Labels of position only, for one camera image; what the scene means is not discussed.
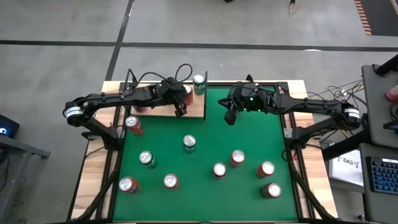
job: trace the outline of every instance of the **green felt mat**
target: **green felt mat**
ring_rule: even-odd
[[[297,221],[288,165],[280,154],[284,149],[279,116],[240,113],[234,126],[224,121],[225,108],[217,100],[229,88],[209,88],[206,121],[200,118],[140,117],[142,136],[127,132],[120,178],[131,176],[141,183],[138,194],[118,189],[113,220],[120,221]],[[197,151],[187,154],[182,139],[192,134]],[[233,150],[246,155],[237,169],[228,165]],[[159,165],[147,169],[139,154],[148,150]],[[257,179],[254,171],[265,161],[275,165],[275,173]],[[211,170],[216,162],[227,165],[226,176],[216,180]],[[177,190],[166,189],[163,179],[175,173]],[[260,186],[276,182],[282,195],[263,199]]]

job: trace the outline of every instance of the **keyboard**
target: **keyboard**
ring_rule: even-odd
[[[398,195],[398,161],[368,157],[370,185],[373,192]]]

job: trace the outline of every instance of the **concrete floor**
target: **concrete floor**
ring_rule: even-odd
[[[0,40],[115,42],[127,2],[0,0]],[[136,0],[123,41],[398,46],[397,37],[366,35],[350,0],[305,0],[295,15],[288,10],[288,0]],[[100,91],[113,50],[0,45],[0,95],[7,95],[0,98],[0,113],[21,123],[20,141],[52,152],[49,160],[30,163],[17,196],[23,205],[13,208],[10,220],[65,221],[86,141],[83,130],[69,126],[61,112],[66,101]],[[319,92],[358,80],[363,64],[383,63],[395,54],[122,47],[112,80],[123,80],[129,67],[137,75],[171,76],[180,64],[190,63],[194,73],[208,70],[211,80],[250,73],[258,80],[305,80],[308,91]],[[333,195],[340,218],[354,220],[363,213],[360,194],[333,189]]]

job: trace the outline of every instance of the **can lid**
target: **can lid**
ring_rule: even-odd
[[[130,117],[126,118],[126,126],[127,127],[133,127],[136,124],[137,124],[136,116],[130,116]]]
[[[268,185],[268,193],[272,197],[278,197],[280,196],[280,193],[282,193],[282,189],[278,184],[270,183]]]
[[[127,191],[132,187],[132,180],[130,177],[123,177],[119,182],[119,188],[122,191]]]
[[[213,172],[218,176],[224,175],[226,173],[226,166],[218,162],[214,165]]]
[[[164,185],[166,187],[175,187],[177,184],[177,176],[175,174],[167,174],[164,178]]]
[[[188,94],[192,91],[190,86],[184,85],[184,87],[185,87],[185,90],[187,91]]]
[[[193,137],[192,135],[189,134],[184,137],[183,142],[184,142],[184,145],[189,147],[189,146],[195,145],[197,143],[197,140],[195,139],[195,137]]]
[[[193,81],[197,83],[202,83],[203,81],[205,81],[205,77],[203,77],[203,75],[194,75]]]
[[[141,154],[139,154],[139,160],[143,164],[149,163],[151,159],[152,159],[152,153],[150,153],[149,151],[144,151]]]
[[[266,174],[273,174],[275,171],[275,166],[273,165],[273,163],[271,163],[269,161],[263,162],[261,167],[262,167],[262,171],[264,171],[264,173],[266,173]]]
[[[244,153],[242,150],[235,150],[232,152],[232,159],[235,162],[243,162],[244,160]]]

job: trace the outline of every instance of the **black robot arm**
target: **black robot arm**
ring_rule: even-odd
[[[119,136],[115,128],[106,127],[92,116],[100,108],[113,106],[151,107],[174,105],[175,115],[181,117],[187,113],[184,98],[187,91],[181,82],[169,77],[160,84],[137,87],[137,82],[119,93],[90,94],[65,104],[63,111],[68,124],[74,127],[84,126],[92,135],[101,136],[106,149],[119,146]]]
[[[265,90],[258,83],[237,82],[229,90],[226,98],[218,100],[225,108],[225,121],[233,125],[236,113],[257,111],[265,114],[287,114],[290,112],[316,113],[329,115],[330,118],[307,128],[285,129],[284,134],[290,140],[290,146],[305,148],[307,141],[314,136],[336,129],[352,131],[361,125],[359,111],[347,101],[296,99],[286,94]]]

